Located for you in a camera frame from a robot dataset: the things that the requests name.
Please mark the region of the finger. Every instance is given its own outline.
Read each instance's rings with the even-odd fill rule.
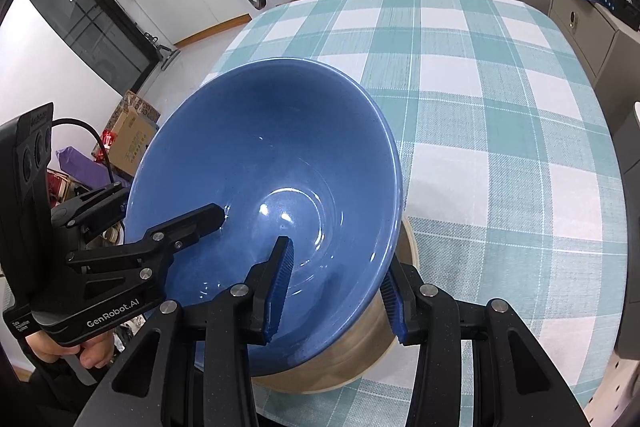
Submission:
[[[40,351],[37,351],[35,349],[31,349],[31,350],[33,351],[33,354],[36,357],[38,357],[40,360],[46,363],[54,363],[57,359],[60,358],[57,355],[48,355],[47,353],[41,353]]]
[[[105,365],[111,362],[112,358],[113,358],[113,353],[111,353],[108,357],[105,357],[104,359],[100,360],[100,362],[95,364],[95,367],[97,367],[98,369],[103,368]]]
[[[38,353],[42,355],[74,355],[80,351],[80,346],[72,346],[72,347],[62,347],[55,343],[53,339],[44,331],[37,331],[36,333],[32,333],[28,335],[27,343],[31,347],[34,353],[41,359],[42,357],[38,355]]]
[[[101,333],[100,335],[98,335],[97,337],[94,337],[92,339],[89,339],[88,341],[84,341],[82,344],[80,344],[82,347],[91,347],[94,346],[95,344],[101,343],[104,340],[107,339],[108,335],[111,335],[111,331],[105,331],[104,333]]]
[[[88,347],[80,353],[80,363],[82,364],[82,367],[91,369],[95,364],[102,360],[102,357],[102,353],[98,352],[96,349]]]
[[[111,360],[113,356],[113,337],[106,338],[99,344],[94,344],[93,346],[87,347],[80,354],[80,363],[82,367],[91,368],[95,367],[98,363],[103,360]]]

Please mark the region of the bowl rim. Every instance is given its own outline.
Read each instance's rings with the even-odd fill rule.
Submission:
[[[342,324],[340,325],[340,327],[334,328],[331,335],[320,335],[318,333],[311,337],[306,337],[302,343],[305,346],[304,350],[299,349],[300,345],[295,346],[295,350],[293,352],[289,352],[288,356],[286,357],[286,363],[284,363],[285,361],[284,358],[282,358],[282,360],[280,361],[280,364],[271,363],[271,362],[263,363],[261,365],[265,367],[261,367],[257,372],[254,372],[252,370],[252,377],[259,377],[262,375],[270,375],[273,373],[286,371],[287,369],[291,369],[293,367],[296,367],[306,362],[309,359],[312,359],[314,356],[324,351],[327,347],[333,344],[338,338],[340,338],[340,336],[342,336],[342,334],[355,323],[355,321],[360,317],[360,315],[362,315],[362,313],[367,308],[367,306],[369,306],[369,303],[373,300],[375,293],[379,290],[380,285],[382,284],[382,280],[384,279],[384,276],[388,270],[388,266],[391,264],[391,259],[395,252],[395,247],[396,247],[396,243],[398,242],[398,235],[400,232],[401,219],[402,219],[402,204],[403,204],[402,170],[401,170],[401,163],[400,163],[398,148],[396,147],[396,140],[391,131],[391,127],[389,127],[389,124],[386,121],[386,118],[384,117],[382,110],[378,107],[378,104],[373,100],[371,95],[359,83],[355,82],[355,80],[353,80],[348,74],[344,73],[343,71],[340,71],[329,64],[325,64],[324,62],[320,62],[319,60],[312,60],[309,58],[271,57],[271,58],[262,58],[260,60],[252,60],[252,61],[246,62],[245,64],[242,64],[241,66],[237,66],[235,68],[231,68],[226,71],[220,71],[216,77],[212,78],[209,82],[202,84],[198,89],[196,89],[196,91],[191,93],[187,97],[187,99],[185,99],[174,110],[174,112],[169,116],[169,118],[162,124],[160,130],[152,138],[147,148],[147,150],[151,150],[155,146],[156,142],[158,142],[159,136],[161,136],[162,127],[169,124],[174,118],[180,118],[182,110],[184,110],[183,106],[186,107],[186,105],[188,105],[188,102],[192,98],[198,96],[198,94],[202,95],[203,90],[206,90],[207,88],[211,89],[212,86],[215,85],[220,80],[224,81],[224,76],[227,73],[231,73],[232,71],[235,71],[237,73],[237,70],[242,70],[242,69],[251,70],[253,68],[260,67],[260,65],[262,64],[268,64],[271,66],[275,64],[291,63],[291,62],[306,62],[306,63],[312,64],[313,67],[315,68],[322,68],[337,74],[337,76],[340,76],[343,80],[346,81],[347,84],[350,84],[350,86],[356,90],[356,92],[366,101],[368,107],[370,107],[370,109],[373,111],[373,114],[376,117],[376,122],[379,126],[382,127],[383,135],[385,137],[385,146],[384,146],[385,155],[386,154],[390,155],[392,160],[391,163],[392,163],[394,177],[395,177],[395,180],[394,180],[395,191],[394,191],[394,197],[392,202],[393,212],[391,214],[392,218],[389,219],[390,227],[388,229],[389,231],[388,241],[384,246],[383,254],[379,257],[378,267],[374,272],[374,276],[372,277],[371,282],[367,287],[366,292],[364,292],[364,295],[360,299],[359,303],[353,309],[351,314],[346,319],[342,320]],[[149,158],[148,155],[146,154],[143,155],[138,169],[143,168],[145,164],[145,160],[148,158]],[[134,195],[136,186],[138,185],[138,183],[136,182],[139,182],[139,180],[140,180],[139,178],[136,179],[134,177],[133,184],[131,185],[132,196]],[[129,211],[129,205],[131,200],[132,198],[129,198],[129,203],[127,203],[127,213]],[[313,338],[314,336],[321,337],[321,338],[315,339],[313,343],[309,344],[307,342],[308,339]]]

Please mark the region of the table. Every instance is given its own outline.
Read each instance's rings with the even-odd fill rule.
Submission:
[[[584,405],[621,317],[626,219],[602,112],[555,23],[514,0],[302,0],[249,23],[206,82],[250,60],[342,70],[398,144],[420,274],[456,299],[509,301]],[[417,347],[314,395],[255,387],[289,426],[404,425]],[[463,346],[461,425],[472,423]]]

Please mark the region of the white floor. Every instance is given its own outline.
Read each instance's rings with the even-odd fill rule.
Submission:
[[[183,48],[165,71],[152,73],[138,94],[160,112],[162,125],[202,83],[244,26],[231,28]]]

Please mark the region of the door frame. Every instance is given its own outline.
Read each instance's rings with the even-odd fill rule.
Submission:
[[[140,76],[130,88],[133,92],[138,92],[142,84],[151,74],[151,71],[158,65],[160,58],[156,47],[144,36],[142,31],[134,24],[127,13],[122,9],[116,0],[96,0],[100,7],[113,20],[116,26],[134,43],[137,48],[150,61],[148,67],[140,73]]]

